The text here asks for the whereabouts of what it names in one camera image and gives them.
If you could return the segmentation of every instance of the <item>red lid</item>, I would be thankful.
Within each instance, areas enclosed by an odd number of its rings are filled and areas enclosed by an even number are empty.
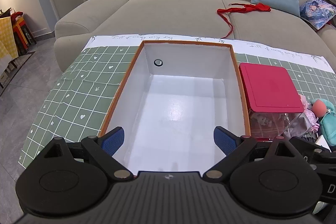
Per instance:
[[[241,63],[239,65],[248,107],[254,112],[302,113],[296,88],[285,68]]]

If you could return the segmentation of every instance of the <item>green checkered tablecloth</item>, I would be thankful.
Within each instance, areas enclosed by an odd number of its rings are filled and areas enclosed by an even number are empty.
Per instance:
[[[19,158],[27,167],[56,136],[68,142],[98,135],[138,46],[93,47],[81,52],[44,101]]]
[[[22,147],[19,163],[27,167],[55,136],[78,142],[98,135],[114,95],[138,46],[92,47],[81,52],[44,101]],[[310,101],[336,105],[336,75],[287,61],[237,54],[241,62],[286,68],[298,93]]]

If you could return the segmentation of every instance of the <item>box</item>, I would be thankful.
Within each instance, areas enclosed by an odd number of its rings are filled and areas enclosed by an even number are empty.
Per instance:
[[[285,68],[239,65],[249,110],[251,136],[272,140],[304,111],[300,96]]]
[[[225,157],[213,131],[250,135],[243,85],[231,45],[144,41],[110,106],[102,134],[121,126],[114,158],[137,174],[199,171]]]

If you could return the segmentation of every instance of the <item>open white box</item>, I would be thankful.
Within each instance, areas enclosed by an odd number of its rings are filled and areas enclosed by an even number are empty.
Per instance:
[[[156,66],[155,60],[162,66]],[[121,126],[113,158],[138,171],[203,174],[225,157],[213,131],[250,134],[243,85],[231,45],[143,41],[115,94],[102,134]]]

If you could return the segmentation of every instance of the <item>yellow checkered tablecloth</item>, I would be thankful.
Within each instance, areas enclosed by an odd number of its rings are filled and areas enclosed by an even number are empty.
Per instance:
[[[0,18],[0,59],[10,55],[12,60],[18,57],[10,17]]]

